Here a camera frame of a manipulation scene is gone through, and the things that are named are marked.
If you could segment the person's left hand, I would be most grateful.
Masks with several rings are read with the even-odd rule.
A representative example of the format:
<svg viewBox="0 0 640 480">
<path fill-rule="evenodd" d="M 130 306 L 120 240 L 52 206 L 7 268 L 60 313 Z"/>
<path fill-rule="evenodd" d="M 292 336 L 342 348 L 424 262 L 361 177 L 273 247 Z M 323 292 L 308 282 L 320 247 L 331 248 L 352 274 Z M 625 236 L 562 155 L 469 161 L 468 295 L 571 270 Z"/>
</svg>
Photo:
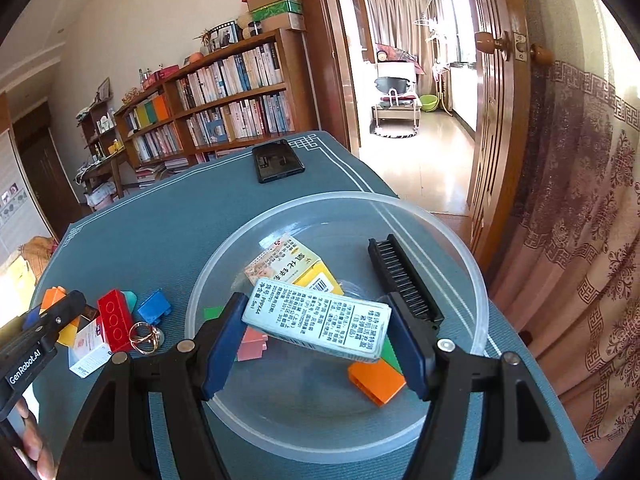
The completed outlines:
<svg viewBox="0 0 640 480">
<path fill-rule="evenodd" d="M 54 479 L 58 473 L 58 466 L 56 466 L 50 448 L 44 443 L 34 414 L 32 414 L 23 398 L 17 401 L 15 408 L 25 424 L 22 437 L 24 452 L 31 460 L 36 462 L 36 471 L 40 479 Z"/>
</svg>

